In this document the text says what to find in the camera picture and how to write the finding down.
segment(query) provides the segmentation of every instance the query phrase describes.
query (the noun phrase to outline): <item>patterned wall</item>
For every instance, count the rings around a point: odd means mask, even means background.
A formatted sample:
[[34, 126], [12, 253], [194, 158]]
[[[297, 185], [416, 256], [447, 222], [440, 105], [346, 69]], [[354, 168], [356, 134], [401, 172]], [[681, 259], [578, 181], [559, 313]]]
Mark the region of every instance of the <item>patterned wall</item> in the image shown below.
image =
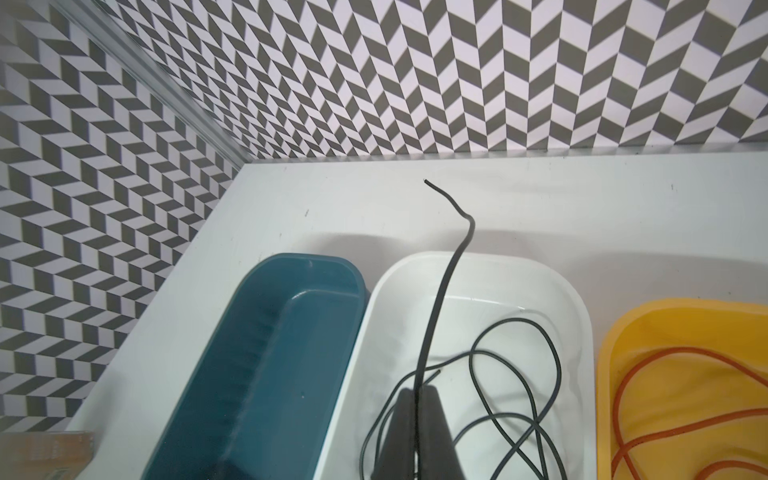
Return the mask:
[[97, 0], [258, 159], [768, 141], [766, 0]]
[[236, 172], [55, 9], [2, 7], [0, 431], [63, 429]]

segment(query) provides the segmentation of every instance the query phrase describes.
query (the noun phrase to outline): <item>blue tray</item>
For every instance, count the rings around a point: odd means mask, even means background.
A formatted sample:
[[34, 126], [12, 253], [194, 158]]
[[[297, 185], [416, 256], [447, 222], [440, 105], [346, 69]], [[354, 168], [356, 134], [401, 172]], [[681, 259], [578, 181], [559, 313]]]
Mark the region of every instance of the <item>blue tray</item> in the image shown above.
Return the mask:
[[346, 260], [283, 253], [259, 263], [230, 301], [144, 479], [310, 480], [366, 301]]

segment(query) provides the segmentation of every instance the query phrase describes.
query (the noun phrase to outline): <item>table surface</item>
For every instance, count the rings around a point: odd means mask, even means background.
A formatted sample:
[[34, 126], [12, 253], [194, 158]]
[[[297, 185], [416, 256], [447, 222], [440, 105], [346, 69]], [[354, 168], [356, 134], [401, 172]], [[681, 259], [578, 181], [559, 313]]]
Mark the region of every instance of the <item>table surface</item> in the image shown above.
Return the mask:
[[280, 252], [354, 263], [372, 290], [397, 260], [454, 250], [537, 260], [587, 305], [598, 348], [635, 306], [768, 303], [768, 153], [251, 164], [182, 256], [68, 429], [96, 432], [78, 480], [141, 477], [246, 273]]

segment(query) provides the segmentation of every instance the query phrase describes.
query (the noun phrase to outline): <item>white plastic bin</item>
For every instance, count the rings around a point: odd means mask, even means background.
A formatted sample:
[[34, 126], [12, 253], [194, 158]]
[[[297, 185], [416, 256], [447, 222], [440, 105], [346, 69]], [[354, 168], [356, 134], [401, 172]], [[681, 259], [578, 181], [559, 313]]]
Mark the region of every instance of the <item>white plastic bin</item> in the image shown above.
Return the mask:
[[[416, 365], [432, 303], [448, 261], [448, 252], [418, 253], [389, 269], [373, 290], [336, 400], [314, 480], [359, 477], [359, 453], [392, 388]], [[594, 359], [592, 331], [584, 303], [562, 276], [532, 260], [465, 253], [448, 288], [428, 365], [472, 347], [480, 332], [497, 320], [523, 316], [540, 323], [555, 345], [562, 365], [562, 385], [542, 426], [560, 452], [570, 480], [592, 480], [595, 464]], [[509, 323], [480, 343], [521, 370], [541, 409], [555, 381], [554, 360], [545, 339], [532, 326]], [[512, 372], [484, 356], [475, 371], [495, 412], [531, 415], [528, 397]], [[485, 415], [472, 386], [467, 360], [442, 369], [432, 382], [440, 392], [451, 433]], [[517, 439], [528, 427], [500, 420]], [[366, 453], [365, 476], [373, 467], [375, 441]], [[509, 450], [491, 422], [479, 425], [458, 444], [467, 480], [490, 478]], [[538, 465], [535, 436], [522, 450]], [[545, 447], [550, 478], [559, 477]], [[536, 478], [516, 455], [499, 478]]]

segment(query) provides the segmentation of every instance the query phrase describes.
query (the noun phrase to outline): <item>cardboard box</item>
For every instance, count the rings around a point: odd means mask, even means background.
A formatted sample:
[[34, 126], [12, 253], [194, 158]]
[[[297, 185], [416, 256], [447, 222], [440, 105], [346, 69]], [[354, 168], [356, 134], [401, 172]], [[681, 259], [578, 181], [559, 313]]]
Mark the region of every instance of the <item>cardboard box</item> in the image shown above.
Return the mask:
[[92, 432], [0, 434], [4, 480], [73, 480], [93, 456]]

